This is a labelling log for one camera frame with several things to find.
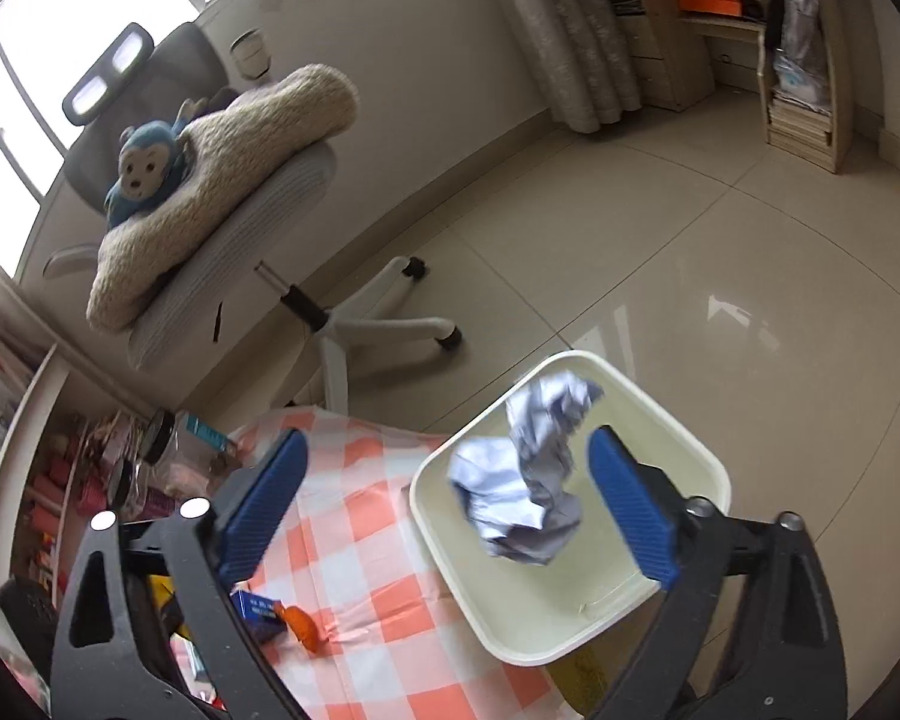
crumpled paper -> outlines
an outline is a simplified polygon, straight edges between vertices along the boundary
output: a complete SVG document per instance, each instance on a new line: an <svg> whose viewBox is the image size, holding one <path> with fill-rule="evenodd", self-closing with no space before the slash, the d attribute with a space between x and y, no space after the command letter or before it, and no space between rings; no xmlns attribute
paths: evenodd
<svg viewBox="0 0 900 720"><path fill-rule="evenodd" d="M535 379L506 401L509 437L456 447L447 477L490 555L547 565L573 538L583 512L563 489L567 442L603 394L569 370Z"/></svg>

glass jar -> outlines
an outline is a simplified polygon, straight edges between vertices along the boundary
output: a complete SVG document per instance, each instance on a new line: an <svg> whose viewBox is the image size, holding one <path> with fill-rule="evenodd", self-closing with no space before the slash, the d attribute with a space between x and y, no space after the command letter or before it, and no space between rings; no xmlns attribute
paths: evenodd
<svg viewBox="0 0 900 720"><path fill-rule="evenodd" d="M124 458L114 466L107 490L107 504L123 522L169 517L176 501L148 484L149 466L139 457Z"/></svg>
<svg viewBox="0 0 900 720"><path fill-rule="evenodd" d="M237 445L184 410L154 415L140 457L151 469L151 483L178 500L209 498L240 467Z"/></svg>

orange checkered tablecloth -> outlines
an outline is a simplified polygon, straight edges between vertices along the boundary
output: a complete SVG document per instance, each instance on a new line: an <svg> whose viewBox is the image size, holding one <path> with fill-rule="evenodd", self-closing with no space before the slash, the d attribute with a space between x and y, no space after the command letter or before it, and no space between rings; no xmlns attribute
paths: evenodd
<svg viewBox="0 0 900 720"><path fill-rule="evenodd" d="M578 718L544 669L482 648L416 531L410 479L442 439L317 408L267 413L234 439L252 463L289 428L309 469L249 584L325 632L317 656L293 637L263 647L314 720Z"/></svg>

white tray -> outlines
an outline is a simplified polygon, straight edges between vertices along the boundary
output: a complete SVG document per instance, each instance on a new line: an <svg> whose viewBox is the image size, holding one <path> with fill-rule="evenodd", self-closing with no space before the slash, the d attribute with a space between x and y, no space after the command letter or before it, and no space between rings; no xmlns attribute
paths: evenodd
<svg viewBox="0 0 900 720"><path fill-rule="evenodd" d="M570 440L576 469L565 488L583 503L583 523L550 565L490 557L447 481L454 445L505 436L506 396L533 378L572 370L605 395ZM641 463L658 466L684 496L730 508L730 479L713 454L644 391L596 355L568 351L535 367L430 455L410 485L410 509L444 580L480 642L508 664L549 664L626 616L659 588L636 567L587 470L586 442L610 424Z"/></svg>

office chair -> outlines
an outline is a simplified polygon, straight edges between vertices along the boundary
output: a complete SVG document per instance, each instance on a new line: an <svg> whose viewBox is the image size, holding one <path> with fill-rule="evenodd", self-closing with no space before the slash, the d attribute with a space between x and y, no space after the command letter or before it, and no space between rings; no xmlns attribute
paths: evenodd
<svg viewBox="0 0 900 720"><path fill-rule="evenodd" d="M64 98L67 118L84 126L63 163L70 185L103 213L103 199L117 179L120 133L153 119L173 122L186 98L208 98L208 112L221 110L237 97L227 81L220 57L197 25L183 23L154 47L146 30L132 23ZM278 389L275 405L292 400L321 368L327 409L346 414L346 351L351 346L423 338L434 338L447 350L459 346L463 336L450 319L367 318L397 279L423 278L427 269L418 258L394 258L364 288L328 310L263 262L266 252L322 199L335 167L330 146L315 143L290 157L252 191L189 260L167 274L133 325L127 348L130 365L157 370L173 355L184 332L195 322L211 319L228 290L251 269L312 331ZM57 251L43 275L60 278L96 268L97 253L96 245Z"/></svg>

